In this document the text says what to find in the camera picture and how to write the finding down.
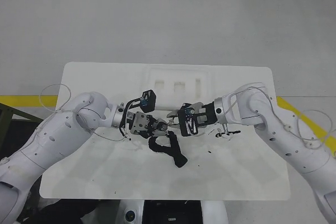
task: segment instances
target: white cable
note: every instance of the white cable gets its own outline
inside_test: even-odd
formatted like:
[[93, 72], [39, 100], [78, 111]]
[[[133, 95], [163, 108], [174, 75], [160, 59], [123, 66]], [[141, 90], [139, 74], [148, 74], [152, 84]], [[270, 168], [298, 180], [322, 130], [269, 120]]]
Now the white cable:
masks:
[[40, 101], [41, 106], [43, 106], [45, 109], [47, 109], [47, 110], [49, 110], [49, 111], [51, 111], [51, 112], [56, 113], [59, 109], [57, 109], [57, 110], [51, 110], [51, 109], [47, 108], [47, 107], [42, 103], [42, 101], [41, 101], [41, 95], [43, 94], [43, 92], [44, 92], [48, 87], [51, 87], [51, 86], [64, 86], [64, 87], [67, 88], [67, 90], [68, 90], [68, 92], [69, 92], [69, 97], [68, 97], [68, 99], [66, 100], [66, 102], [64, 102], [64, 103], [59, 107], [59, 109], [61, 109], [61, 108], [62, 108], [62, 107], [63, 107], [63, 106], [64, 106], [64, 105], [71, 99], [72, 94], [71, 94], [71, 89], [70, 89], [68, 86], [66, 86], [65, 84], [61, 84], [61, 83], [57, 83], [57, 84], [49, 85], [49, 86], [45, 87], [45, 88], [41, 91], [41, 93], [40, 93], [40, 95], [39, 95], [39, 101]]
[[101, 137], [101, 138], [104, 138], [104, 139], [107, 139], [107, 140], [110, 140], [110, 141], [114, 141], [114, 142], [120, 142], [120, 141], [122, 141], [122, 140], [125, 139], [125, 136], [123, 138], [119, 139], [119, 140], [116, 140], [116, 139], [106, 138], [104, 136], [101, 136], [101, 135], [97, 134], [96, 132], [94, 132], [94, 134], [97, 135], [97, 136], [99, 136], [99, 137]]
[[[282, 119], [280, 119], [279, 118], [279, 116], [275, 113], [275, 110], [274, 110], [274, 107], [273, 107], [273, 104], [272, 104], [272, 101], [271, 101], [271, 99], [270, 99], [270, 97], [263, 91], [263, 90], [261, 90], [260, 88], [258, 88], [258, 87], [255, 87], [255, 86], [249, 86], [249, 87], [247, 87], [245, 90], [243, 90], [242, 92], [239, 92], [241, 95], [240, 95], [240, 97], [247, 91], [247, 90], [249, 90], [249, 89], [251, 89], [251, 88], [253, 88], [253, 89], [256, 89], [256, 90], [259, 90], [260, 92], [262, 92], [263, 94], [264, 94], [264, 96], [268, 99], [268, 101], [269, 101], [269, 103], [270, 103], [270, 106], [271, 106], [271, 109], [272, 109], [272, 113], [273, 113], [273, 115], [278, 119], [278, 121], [283, 125], [283, 126], [285, 126], [286, 124], [282, 121]], [[235, 102], [228, 108], [228, 110], [224, 113], [224, 115], [226, 115], [234, 106], [235, 106], [235, 104], [238, 102], [238, 97], [236, 97], [236, 100], [235, 100]], [[297, 137], [297, 138], [299, 138], [300, 140], [306, 140], [306, 141], [322, 141], [322, 143], [321, 143], [321, 145], [319, 146], [319, 147], [317, 147], [317, 148], [312, 148], [312, 150], [317, 150], [317, 149], [319, 149], [320, 147], [322, 147], [324, 144], [325, 144], [325, 141], [330, 137], [330, 135], [332, 134], [332, 133], [334, 133], [335, 131], [336, 131], [336, 129], [335, 130], [332, 130], [332, 128], [333, 128], [333, 122], [332, 122], [332, 119], [331, 119], [331, 117], [328, 115], [328, 114], [326, 114], [326, 113], [324, 113], [324, 112], [322, 112], [322, 111], [320, 111], [320, 110], [305, 110], [305, 111], [317, 111], [317, 112], [320, 112], [320, 113], [322, 113], [322, 114], [324, 114], [325, 116], [327, 116], [328, 117], [328, 119], [330, 120], [330, 130], [328, 131], [328, 133], [326, 134], [326, 136], [324, 136], [324, 137], [321, 137], [321, 138], [317, 138], [317, 139], [307, 139], [307, 138], [303, 138], [302, 136], [301, 136], [301, 132], [300, 132], [300, 126], [299, 126], [299, 120], [301, 119], [301, 117], [303, 116], [303, 113], [301, 113], [298, 117], [297, 117], [297, 131], [298, 131], [298, 135], [296, 135], [294, 132], [292, 132], [291, 130], [289, 130], [288, 132], [290, 132], [292, 135], [294, 135], [295, 137]]]
[[129, 105], [127, 105], [127, 112], [125, 114], [125, 119], [124, 119], [124, 132], [125, 132], [126, 136], [128, 136], [129, 138], [130, 138], [130, 135], [127, 132], [127, 117], [128, 117], [129, 108], [132, 106], [133, 103], [134, 102], [131, 102]]

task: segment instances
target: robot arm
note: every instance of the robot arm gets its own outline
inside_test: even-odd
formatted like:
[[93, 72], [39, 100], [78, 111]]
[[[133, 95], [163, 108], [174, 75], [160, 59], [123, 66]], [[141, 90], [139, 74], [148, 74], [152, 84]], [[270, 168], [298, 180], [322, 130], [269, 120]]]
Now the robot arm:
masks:
[[[46, 118], [24, 146], [0, 162], [0, 223], [14, 223], [34, 182], [56, 162], [78, 150], [98, 127], [121, 128], [127, 122], [132, 134], [145, 138], [165, 135], [167, 125], [162, 119], [128, 111], [140, 106], [144, 112], [151, 112], [155, 100], [154, 92], [149, 90], [134, 100], [138, 104], [124, 108], [98, 92], [83, 93]], [[107, 118], [106, 108], [111, 111]]]
[[[318, 138], [304, 122], [300, 121], [298, 126], [297, 115], [273, 105], [266, 92], [263, 83], [251, 83], [198, 110], [197, 104], [181, 108], [177, 115], [182, 136], [198, 134], [198, 128], [205, 123], [220, 123], [225, 133], [229, 133], [228, 124], [253, 125], [257, 135], [309, 183], [326, 220], [336, 223], [336, 159], [320, 141], [315, 141]], [[232, 111], [233, 96], [237, 99], [240, 119]], [[206, 119], [213, 114], [215, 119]]]

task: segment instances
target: black metal frame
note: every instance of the black metal frame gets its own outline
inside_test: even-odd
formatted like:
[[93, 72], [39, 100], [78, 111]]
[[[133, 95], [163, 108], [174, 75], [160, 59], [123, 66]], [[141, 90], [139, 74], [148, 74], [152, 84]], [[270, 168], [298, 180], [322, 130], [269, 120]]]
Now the black metal frame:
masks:
[[1, 103], [0, 103], [0, 110], [1, 110], [1, 114], [0, 114], [0, 150], [1, 150], [1, 146], [4, 142], [6, 133], [9, 129], [9, 126], [10, 126], [10, 123], [11, 123], [11, 120], [12, 120], [12, 116], [14, 114], [28, 119], [28, 120], [16, 119], [16, 120], [21, 120], [23, 122], [41, 123], [43, 121], [41, 118], [35, 117], [31, 114], [22, 112], [20, 110], [17, 110], [15, 108], [12, 108], [10, 106], [7, 106], [7, 105], [1, 104]]

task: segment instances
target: wire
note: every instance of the wire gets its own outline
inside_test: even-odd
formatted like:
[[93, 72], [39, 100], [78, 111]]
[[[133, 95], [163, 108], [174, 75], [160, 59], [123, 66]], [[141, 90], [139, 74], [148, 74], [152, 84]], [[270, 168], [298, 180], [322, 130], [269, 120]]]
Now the wire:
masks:
[[[68, 92], [69, 92], [69, 97], [68, 97], [68, 99], [66, 100], [66, 102], [64, 102], [64, 103], [62, 104], [62, 106], [60, 106], [57, 110], [51, 110], [51, 109], [47, 108], [47, 107], [42, 103], [42, 101], [41, 101], [41, 95], [42, 95], [42, 93], [43, 93], [48, 87], [51, 87], [51, 86], [57, 86], [57, 85], [65, 86], [65, 87], [67, 88]], [[64, 105], [71, 99], [71, 96], [72, 96], [71, 89], [70, 89], [68, 86], [66, 86], [65, 84], [58, 83], [58, 84], [52, 84], [52, 85], [49, 85], [49, 86], [45, 87], [45, 88], [41, 91], [41, 93], [40, 93], [40, 95], [39, 95], [39, 101], [40, 101], [40, 104], [41, 104], [45, 109], [47, 109], [47, 110], [53, 112], [53, 114], [54, 114], [54, 113], [59, 112], [59, 110], [61, 110], [61, 108], [62, 108], [62, 107], [63, 107], [63, 106], [64, 106]], [[61, 112], [73, 112], [74, 114], [78, 115], [78, 116], [83, 120], [83, 122], [86, 124], [87, 129], [89, 129], [89, 128], [88, 128], [88, 124], [87, 124], [86, 119], [85, 119], [81, 114], [79, 114], [79, 113], [77, 113], [77, 112], [75, 112], [75, 111], [72, 111], [72, 110], [61, 110]], [[120, 141], [124, 140], [124, 138], [125, 138], [125, 137], [124, 137], [124, 138], [122, 138], [122, 139], [120, 139], [120, 140], [116, 140], [116, 139], [106, 138], [106, 137], [104, 137], [104, 136], [101, 136], [101, 135], [97, 134], [96, 132], [93, 132], [93, 134], [95, 134], [95, 135], [97, 135], [97, 136], [99, 136], [99, 137], [101, 137], [101, 138], [104, 138], [104, 139], [113, 141], [113, 142], [120, 142]]]
[[40, 102], [41, 106], [43, 106], [45, 109], [47, 109], [47, 110], [49, 110], [49, 111], [51, 111], [51, 112], [56, 113], [59, 109], [57, 109], [57, 110], [51, 110], [51, 109], [47, 108], [47, 107], [43, 104], [43, 102], [41, 101], [41, 95], [43, 94], [43, 92], [44, 92], [48, 87], [51, 87], [51, 86], [64, 86], [64, 87], [67, 88], [67, 90], [68, 90], [68, 92], [69, 92], [69, 97], [68, 97], [68, 99], [66, 100], [66, 102], [64, 102], [64, 103], [59, 107], [59, 109], [61, 109], [61, 108], [62, 108], [62, 107], [63, 107], [63, 106], [64, 106], [64, 105], [71, 99], [72, 93], [71, 93], [71, 89], [70, 89], [68, 86], [66, 86], [65, 84], [61, 84], [61, 83], [57, 83], [57, 84], [49, 85], [49, 86], [45, 87], [45, 88], [41, 91], [41, 93], [40, 93], [40, 95], [39, 95], [39, 102]]
[[130, 135], [127, 133], [127, 117], [128, 117], [128, 111], [129, 108], [132, 106], [132, 104], [134, 103], [134, 101], [132, 101], [128, 106], [127, 106], [127, 112], [125, 114], [125, 118], [124, 118], [124, 132], [126, 133], [126, 135], [129, 136], [130, 139]]
[[107, 140], [110, 140], [110, 141], [114, 141], [114, 142], [120, 142], [120, 141], [122, 141], [122, 140], [124, 140], [126, 138], [126, 136], [124, 136], [123, 138], [121, 138], [119, 140], [116, 140], [116, 139], [106, 138], [104, 136], [101, 136], [101, 135], [97, 134], [96, 132], [94, 132], [94, 134], [97, 135], [97, 136], [99, 136], [99, 137], [101, 137], [101, 138], [104, 138], [104, 139], [107, 139]]
[[[271, 107], [271, 110], [272, 110], [273, 115], [278, 119], [278, 121], [279, 121], [283, 126], [285, 126], [286, 124], [285, 124], [285, 123], [282, 121], [282, 119], [276, 114], [276, 112], [275, 112], [275, 110], [274, 110], [274, 106], [273, 106], [273, 104], [272, 104], [272, 101], [271, 101], [270, 97], [269, 97], [263, 90], [260, 89], [261, 87], [249, 86], [249, 87], [247, 87], [245, 90], [243, 90], [243, 91], [241, 91], [241, 92], [239, 92], [239, 93], [235, 93], [235, 95], [240, 94], [240, 96], [239, 96], [239, 98], [240, 98], [240, 97], [241, 97], [247, 90], [251, 90], [252, 88], [253, 88], [253, 89], [256, 89], [256, 90], [259, 90], [261, 93], [264, 94], [264, 96], [268, 99], [268, 101], [269, 101], [269, 103], [270, 103], [270, 107]], [[238, 96], [236, 96], [236, 100], [235, 100], [234, 103], [228, 108], [228, 110], [227, 110], [226, 112], [224, 112], [224, 115], [226, 115], [230, 110], [232, 110], [232, 108], [233, 108], [233, 107], [235, 106], [235, 104], [238, 102], [239, 98], [238, 98]], [[307, 112], [307, 111], [317, 111], [317, 112], [322, 113], [322, 114], [324, 114], [325, 116], [327, 116], [328, 119], [330, 120], [330, 129], [329, 129], [328, 133], [327, 133], [324, 137], [317, 138], [317, 139], [308, 139], [308, 138], [303, 138], [303, 137], [301, 136], [301, 131], [300, 131], [299, 121], [300, 121], [301, 117], [304, 115], [304, 112]], [[332, 130], [332, 128], [333, 128], [333, 122], [332, 122], [332, 119], [331, 119], [331, 117], [330, 117], [328, 114], [326, 114], [325, 112], [322, 112], [322, 111], [320, 111], [320, 110], [304, 110], [304, 111], [297, 117], [297, 132], [298, 132], [298, 135], [296, 135], [296, 134], [295, 134], [294, 132], [292, 132], [291, 130], [288, 130], [288, 132], [290, 132], [293, 136], [295, 136], [295, 137], [299, 138], [300, 140], [302, 140], [303, 143], [304, 143], [304, 140], [305, 140], [305, 141], [322, 141], [322, 143], [321, 143], [321, 145], [320, 145], [319, 147], [317, 147], [317, 148], [310, 148], [311, 150], [317, 150], [317, 149], [319, 149], [320, 147], [322, 147], [323, 145], [325, 145], [326, 140], [330, 137], [330, 135], [331, 135], [332, 133], [336, 132], [336, 129]]]

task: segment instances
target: gray floor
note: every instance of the gray floor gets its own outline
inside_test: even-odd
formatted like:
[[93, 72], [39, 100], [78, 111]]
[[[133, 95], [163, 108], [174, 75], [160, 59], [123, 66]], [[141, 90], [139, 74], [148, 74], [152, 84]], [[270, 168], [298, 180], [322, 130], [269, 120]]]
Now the gray floor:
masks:
[[[0, 0], [0, 95], [38, 95], [71, 61], [267, 66], [278, 96], [336, 124], [336, 0]], [[227, 202], [231, 223], [326, 223], [289, 175], [290, 200]]]

